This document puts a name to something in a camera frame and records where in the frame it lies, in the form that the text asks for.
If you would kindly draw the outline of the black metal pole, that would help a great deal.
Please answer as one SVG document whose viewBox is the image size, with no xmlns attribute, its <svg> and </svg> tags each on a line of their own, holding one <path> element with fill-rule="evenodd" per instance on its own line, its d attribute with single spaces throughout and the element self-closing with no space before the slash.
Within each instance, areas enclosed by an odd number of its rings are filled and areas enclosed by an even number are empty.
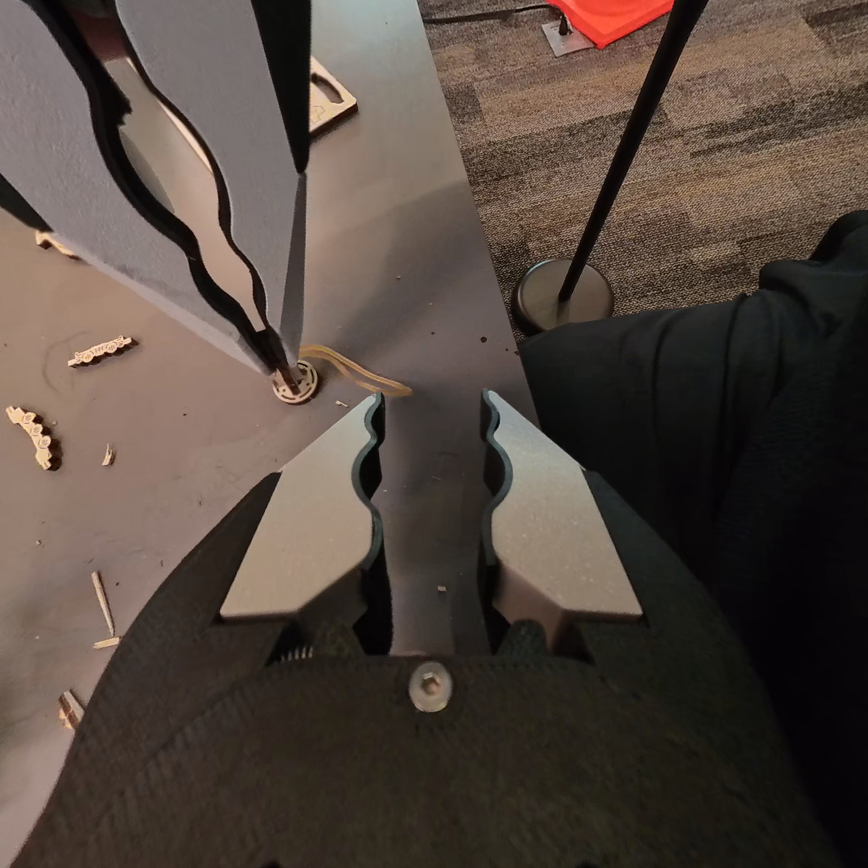
<svg viewBox="0 0 868 868">
<path fill-rule="evenodd" d="M 591 254 L 680 56 L 707 5 L 707 1 L 674 2 L 572 259 L 546 259 L 530 267 L 517 281 L 511 309 L 525 334 L 603 320 L 612 315 L 612 287 L 608 279 L 591 265 Z"/>
</svg>

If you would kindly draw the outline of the round wooden wheel disc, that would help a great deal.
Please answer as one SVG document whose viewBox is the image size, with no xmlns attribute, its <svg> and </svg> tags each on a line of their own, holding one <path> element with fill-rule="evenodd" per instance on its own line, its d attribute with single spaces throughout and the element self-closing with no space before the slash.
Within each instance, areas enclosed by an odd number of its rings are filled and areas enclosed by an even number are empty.
<svg viewBox="0 0 868 868">
<path fill-rule="evenodd" d="M 280 399 L 280 397 L 275 394 L 275 391 L 273 389 L 274 395 L 277 397 L 277 399 L 280 402 L 282 402 L 288 406 L 302 406 L 302 405 L 306 404 L 307 402 L 309 402 L 310 400 L 313 399 L 313 397 L 316 395 L 317 391 L 319 390 L 319 374 L 318 374 L 316 368 L 312 364 L 310 364 L 309 362 L 307 362 L 303 359 L 300 359 L 298 361 L 298 363 L 296 363 L 296 364 L 298 364 L 298 367 L 304 373 L 305 381 L 306 381 L 305 389 L 301 392 L 301 395 L 295 399 L 292 399 L 292 398 Z M 273 374 L 271 376 L 271 385 L 273 388 Z"/>
</svg>

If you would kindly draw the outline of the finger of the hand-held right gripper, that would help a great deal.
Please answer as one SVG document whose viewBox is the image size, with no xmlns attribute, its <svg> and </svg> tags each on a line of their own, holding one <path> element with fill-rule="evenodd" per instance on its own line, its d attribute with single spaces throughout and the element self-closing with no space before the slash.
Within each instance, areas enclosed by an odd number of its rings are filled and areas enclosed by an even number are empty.
<svg viewBox="0 0 868 868">
<path fill-rule="evenodd" d="M 136 172 L 126 98 L 60 2 L 1 3 L 2 177 L 59 242 L 257 373 L 274 370 L 192 231 Z"/>
<path fill-rule="evenodd" d="M 219 222 L 251 272 L 270 354 L 298 363 L 307 172 L 292 159 L 253 2 L 119 1 L 115 10 L 138 70 L 208 157 Z"/>
</svg>

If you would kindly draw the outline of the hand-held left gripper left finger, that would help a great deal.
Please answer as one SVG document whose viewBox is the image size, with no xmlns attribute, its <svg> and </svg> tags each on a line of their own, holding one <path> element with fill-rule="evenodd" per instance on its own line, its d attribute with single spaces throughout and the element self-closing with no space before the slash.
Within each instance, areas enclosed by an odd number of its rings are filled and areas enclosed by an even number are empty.
<svg viewBox="0 0 868 868">
<path fill-rule="evenodd" d="M 384 528 L 373 504 L 384 437 L 385 398 L 375 393 L 278 472 L 222 619 L 344 621 L 385 634 Z"/>
</svg>

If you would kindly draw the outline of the metal floor socket plate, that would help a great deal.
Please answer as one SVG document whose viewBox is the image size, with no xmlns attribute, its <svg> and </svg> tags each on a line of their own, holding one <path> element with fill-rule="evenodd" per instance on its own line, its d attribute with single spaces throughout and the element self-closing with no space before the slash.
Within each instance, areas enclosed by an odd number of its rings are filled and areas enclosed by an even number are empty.
<svg viewBox="0 0 868 868">
<path fill-rule="evenodd" d="M 574 29 L 566 16 L 560 16 L 557 20 L 543 24 L 542 33 L 555 57 L 565 57 L 594 48 L 591 39 Z"/>
</svg>

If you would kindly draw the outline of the engraved wooden part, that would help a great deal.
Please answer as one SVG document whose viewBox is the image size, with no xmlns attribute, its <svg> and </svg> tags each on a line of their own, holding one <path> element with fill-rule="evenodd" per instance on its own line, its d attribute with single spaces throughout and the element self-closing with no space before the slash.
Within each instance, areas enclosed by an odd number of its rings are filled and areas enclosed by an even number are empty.
<svg viewBox="0 0 868 868">
<path fill-rule="evenodd" d="M 70 368 L 83 368 L 96 363 L 101 363 L 106 359 L 112 359 L 134 349 L 138 345 L 135 338 L 120 335 L 112 340 L 107 340 L 92 347 L 77 351 L 74 356 L 67 360 L 67 366 Z"/>
</svg>

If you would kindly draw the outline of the long notched wooden part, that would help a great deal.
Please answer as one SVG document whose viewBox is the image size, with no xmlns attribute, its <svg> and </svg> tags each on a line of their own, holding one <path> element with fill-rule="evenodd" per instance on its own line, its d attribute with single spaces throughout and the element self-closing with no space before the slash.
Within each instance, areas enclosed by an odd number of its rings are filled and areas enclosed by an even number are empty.
<svg viewBox="0 0 868 868">
<path fill-rule="evenodd" d="M 62 447 L 57 434 L 44 417 L 20 406 L 6 406 L 5 415 L 31 441 L 34 459 L 39 467 L 46 472 L 57 472 L 62 464 Z"/>
</svg>

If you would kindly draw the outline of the wooden sheet piece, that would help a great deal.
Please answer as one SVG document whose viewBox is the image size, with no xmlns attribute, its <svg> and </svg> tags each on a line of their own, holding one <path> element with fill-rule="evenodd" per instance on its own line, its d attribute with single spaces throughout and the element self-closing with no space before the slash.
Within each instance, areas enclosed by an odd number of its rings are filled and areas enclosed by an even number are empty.
<svg viewBox="0 0 868 868">
<path fill-rule="evenodd" d="M 309 133 L 312 140 L 345 122 L 358 101 L 316 57 L 310 59 Z"/>
</svg>

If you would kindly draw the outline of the tan rubber band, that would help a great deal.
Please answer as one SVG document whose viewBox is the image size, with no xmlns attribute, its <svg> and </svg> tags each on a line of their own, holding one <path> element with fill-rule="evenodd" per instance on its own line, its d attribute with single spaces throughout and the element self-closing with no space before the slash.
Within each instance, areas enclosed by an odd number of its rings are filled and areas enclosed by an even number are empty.
<svg viewBox="0 0 868 868">
<path fill-rule="evenodd" d="M 410 386 L 375 374 L 342 353 L 322 344 L 302 344 L 299 348 L 299 359 L 329 363 L 344 378 L 368 392 L 381 392 L 384 396 L 393 397 L 407 397 L 413 394 Z"/>
</svg>

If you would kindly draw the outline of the orange cone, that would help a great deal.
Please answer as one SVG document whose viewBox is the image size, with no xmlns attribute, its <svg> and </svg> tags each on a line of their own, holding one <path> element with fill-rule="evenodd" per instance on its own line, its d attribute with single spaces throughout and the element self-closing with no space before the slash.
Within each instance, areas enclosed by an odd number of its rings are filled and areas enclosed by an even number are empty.
<svg viewBox="0 0 868 868">
<path fill-rule="evenodd" d="M 588 38 L 597 49 L 625 38 L 667 15 L 673 1 L 547 1 L 572 30 Z"/>
</svg>

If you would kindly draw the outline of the long wooden sliver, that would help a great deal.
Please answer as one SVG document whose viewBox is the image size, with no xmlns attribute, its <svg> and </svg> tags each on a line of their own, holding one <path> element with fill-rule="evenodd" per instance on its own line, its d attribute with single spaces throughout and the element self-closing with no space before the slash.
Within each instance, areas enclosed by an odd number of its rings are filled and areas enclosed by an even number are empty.
<svg viewBox="0 0 868 868">
<path fill-rule="evenodd" d="M 107 630 L 109 632 L 109 638 L 114 638 L 116 636 L 114 618 L 111 611 L 111 607 L 109 604 L 109 600 L 105 591 L 105 587 L 103 584 L 103 578 L 101 573 L 98 570 L 94 570 L 91 572 L 91 580 L 94 587 L 94 592 L 99 602 L 100 609 L 103 613 L 103 618 L 105 620 Z"/>
</svg>

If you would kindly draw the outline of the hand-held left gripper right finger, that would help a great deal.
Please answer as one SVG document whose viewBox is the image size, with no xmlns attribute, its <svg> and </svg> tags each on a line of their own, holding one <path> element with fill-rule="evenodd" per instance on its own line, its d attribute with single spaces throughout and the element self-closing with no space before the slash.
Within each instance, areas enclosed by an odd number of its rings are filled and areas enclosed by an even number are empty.
<svg viewBox="0 0 868 868">
<path fill-rule="evenodd" d="M 507 624 L 532 622 L 554 651 L 577 623 L 644 612 L 585 471 L 502 396 L 481 392 L 480 596 Z"/>
</svg>

